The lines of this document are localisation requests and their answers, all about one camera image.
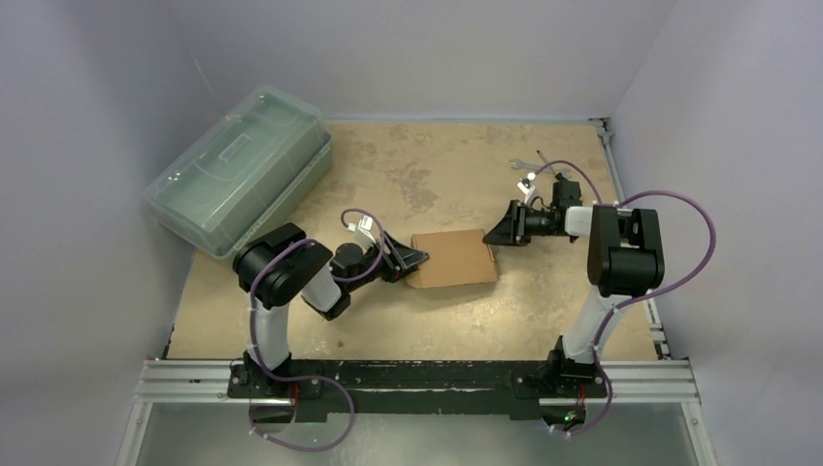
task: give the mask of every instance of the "gray wall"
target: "gray wall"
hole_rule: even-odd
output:
[[[626,190],[693,194],[717,223],[713,262],[660,311],[722,464],[823,455],[821,26],[815,0],[679,1],[614,113]],[[672,279],[706,234],[669,206]]]
[[[192,251],[141,191],[216,112],[163,1],[0,10],[0,464],[112,464]]]
[[[328,117],[605,117],[674,0],[170,0],[230,108],[260,83]]]

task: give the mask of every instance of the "stain on surface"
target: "stain on surface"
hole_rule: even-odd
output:
[[[420,214],[434,207],[440,196],[426,186],[426,179],[432,174],[431,170],[412,168],[416,164],[417,162],[410,162],[404,168],[389,170],[385,176],[387,180],[400,187],[409,210],[413,214]]]

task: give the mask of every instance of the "cardboard piece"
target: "cardboard piece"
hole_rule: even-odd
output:
[[[411,235],[411,247],[431,256],[417,272],[406,277],[414,288],[435,288],[468,283],[493,283],[497,266],[483,230],[446,231]]]

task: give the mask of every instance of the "metal frame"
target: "metal frame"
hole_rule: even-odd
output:
[[[137,385],[136,403],[290,404],[287,398],[228,398],[230,360],[147,361]],[[697,386],[688,361],[604,362],[614,403],[694,403]],[[590,398],[590,404],[603,403]],[[574,404],[574,398],[542,398],[542,406]]]
[[[603,143],[604,156],[618,199],[625,199],[609,145],[612,132],[608,120],[591,119],[576,124],[592,124]],[[672,360],[669,345],[654,300],[646,302],[646,317],[661,360],[647,362],[604,362],[612,379],[614,403],[679,403],[684,415],[683,435],[690,440],[700,466],[716,466],[700,406],[700,396],[688,361]],[[155,403],[250,404],[250,399],[226,397],[229,360],[150,360],[144,365],[134,405],[120,445],[116,466],[137,464],[146,427]],[[605,399],[589,399],[590,404]],[[287,399],[253,400],[254,404],[288,405]],[[566,405],[573,399],[545,398],[541,406]]]

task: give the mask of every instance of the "tan work surface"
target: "tan work surface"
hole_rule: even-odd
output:
[[[334,250],[351,242],[340,211],[360,207],[398,241],[414,233],[488,231],[520,198],[508,160],[579,164],[605,201],[614,199],[595,129],[543,124],[332,124],[335,166],[291,216]],[[584,202],[591,190],[580,176]],[[538,188],[551,196],[549,175]],[[496,283],[415,289],[369,283],[329,322],[292,301],[288,339],[296,358],[543,359],[568,330],[588,292],[587,240],[534,238],[525,248],[493,248]],[[181,299],[170,358],[239,357],[248,338],[247,302],[231,264],[197,252]],[[642,306],[615,329],[606,359],[656,359]]]

